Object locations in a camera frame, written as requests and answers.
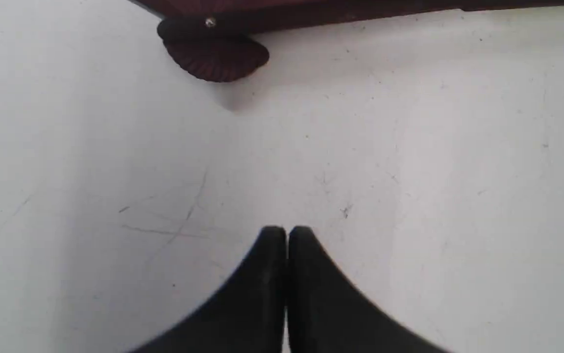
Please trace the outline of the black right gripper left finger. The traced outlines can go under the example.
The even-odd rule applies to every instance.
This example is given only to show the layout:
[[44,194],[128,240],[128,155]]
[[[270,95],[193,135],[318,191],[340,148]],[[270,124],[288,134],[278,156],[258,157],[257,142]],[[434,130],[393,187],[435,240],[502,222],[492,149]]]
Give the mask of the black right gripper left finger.
[[226,282],[137,353],[279,353],[285,324],[287,237],[266,226]]

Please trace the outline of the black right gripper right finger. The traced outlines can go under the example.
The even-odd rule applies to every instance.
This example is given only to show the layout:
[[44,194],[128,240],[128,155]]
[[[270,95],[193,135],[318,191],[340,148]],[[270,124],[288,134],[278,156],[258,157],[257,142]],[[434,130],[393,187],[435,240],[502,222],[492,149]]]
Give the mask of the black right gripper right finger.
[[289,234],[288,279],[293,353],[442,352],[367,299],[309,227],[297,226]]

